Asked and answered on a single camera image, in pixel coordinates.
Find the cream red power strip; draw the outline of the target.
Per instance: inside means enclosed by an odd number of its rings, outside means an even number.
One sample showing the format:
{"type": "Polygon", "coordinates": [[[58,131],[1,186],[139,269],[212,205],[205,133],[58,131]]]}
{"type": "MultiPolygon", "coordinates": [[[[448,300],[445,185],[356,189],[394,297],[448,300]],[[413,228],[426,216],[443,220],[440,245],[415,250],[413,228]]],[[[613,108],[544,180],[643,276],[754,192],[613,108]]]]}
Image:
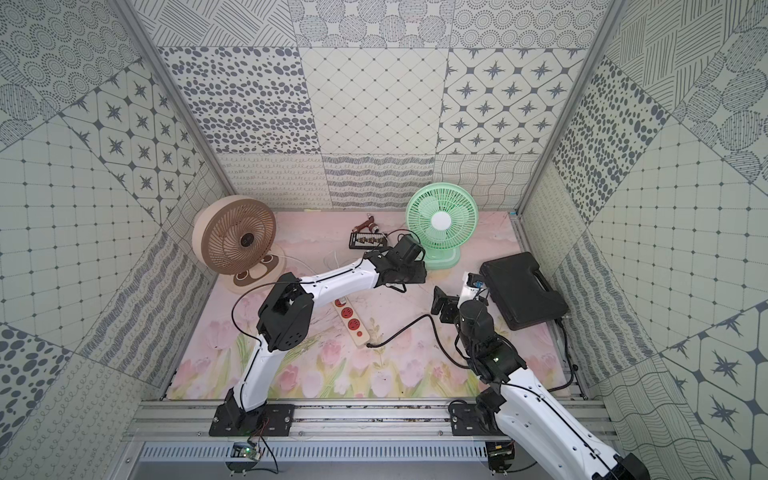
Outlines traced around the cream red power strip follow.
{"type": "Polygon", "coordinates": [[[358,348],[366,348],[370,341],[370,335],[351,301],[347,297],[341,297],[333,302],[333,306],[339,315],[344,330],[349,334],[353,343],[358,348]]]}

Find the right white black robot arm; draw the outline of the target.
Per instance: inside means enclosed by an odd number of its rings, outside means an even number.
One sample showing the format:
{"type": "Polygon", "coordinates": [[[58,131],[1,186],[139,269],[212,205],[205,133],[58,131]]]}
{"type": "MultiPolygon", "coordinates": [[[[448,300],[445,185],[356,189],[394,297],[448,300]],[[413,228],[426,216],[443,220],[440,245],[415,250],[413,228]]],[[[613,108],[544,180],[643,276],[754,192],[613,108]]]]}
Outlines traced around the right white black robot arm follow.
{"type": "Polygon", "coordinates": [[[509,340],[495,331],[478,288],[449,296],[436,287],[431,313],[457,329],[466,366],[488,387],[475,400],[480,421],[521,445],[554,479],[648,479],[633,454],[620,455],[551,393],[509,340]]]}

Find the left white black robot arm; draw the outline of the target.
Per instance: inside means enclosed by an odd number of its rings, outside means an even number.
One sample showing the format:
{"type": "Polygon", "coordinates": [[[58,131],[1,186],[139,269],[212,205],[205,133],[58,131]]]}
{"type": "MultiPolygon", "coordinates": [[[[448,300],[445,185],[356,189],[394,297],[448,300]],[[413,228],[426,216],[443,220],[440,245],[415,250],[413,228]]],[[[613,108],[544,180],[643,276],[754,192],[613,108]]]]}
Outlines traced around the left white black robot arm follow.
{"type": "Polygon", "coordinates": [[[297,277],[288,272],[269,285],[258,310],[254,349],[241,380],[226,394],[213,416],[211,437],[248,436],[265,426],[279,436],[290,424],[267,406],[268,392],[285,355],[308,335],[313,310],[350,294],[386,286],[400,293],[408,284],[423,284],[425,250],[411,235],[395,246],[372,250],[347,266],[320,275],[297,277]]]}

